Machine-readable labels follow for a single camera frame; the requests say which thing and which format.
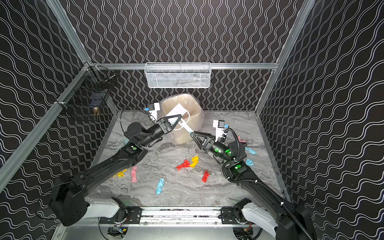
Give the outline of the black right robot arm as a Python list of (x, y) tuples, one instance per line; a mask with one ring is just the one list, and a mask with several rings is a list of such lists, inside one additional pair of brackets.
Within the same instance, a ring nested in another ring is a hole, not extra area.
[(315, 240), (317, 238), (309, 211), (304, 206), (295, 206), (265, 184), (246, 164), (246, 147), (231, 128), (234, 142), (225, 146), (216, 141), (215, 136), (202, 132), (192, 132), (190, 136), (205, 153), (212, 153), (221, 159), (225, 178), (250, 193), (258, 200), (262, 209), (243, 199), (238, 207), (237, 221), (250, 222), (269, 233), (277, 240)]

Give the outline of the teal hand brush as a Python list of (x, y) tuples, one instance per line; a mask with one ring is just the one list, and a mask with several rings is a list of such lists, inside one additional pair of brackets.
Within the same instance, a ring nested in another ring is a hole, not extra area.
[(178, 122), (178, 125), (180, 127), (178, 129), (174, 129), (174, 131), (179, 131), (181, 129), (185, 129), (189, 134), (194, 132), (194, 130), (191, 127), (189, 127), (186, 122)]

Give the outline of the teal dustpan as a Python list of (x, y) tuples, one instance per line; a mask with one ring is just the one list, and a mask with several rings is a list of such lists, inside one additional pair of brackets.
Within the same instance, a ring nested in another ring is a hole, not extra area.
[(188, 123), (191, 119), (190, 112), (181, 104), (177, 104), (167, 115), (168, 122), (174, 128), (174, 131), (185, 129), (188, 133), (192, 133), (193, 130), (189, 127)]

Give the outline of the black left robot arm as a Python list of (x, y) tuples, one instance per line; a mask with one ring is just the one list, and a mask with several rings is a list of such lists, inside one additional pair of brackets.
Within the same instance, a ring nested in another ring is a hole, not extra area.
[(71, 226), (85, 218), (108, 218), (121, 224), (128, 218), (127, 206), (118, 198), (93, 200), (87, 196), (117, 173), (133, 167), (148, 153), (146, 147), (162, 140), (182, 119), (182, 115), (163, 117), (152, 127), (131, 123), (124, 135), (129, 142), (107, 160), (75, 176), (63, 175), (55, 180), (50, 209), (63, 226)]

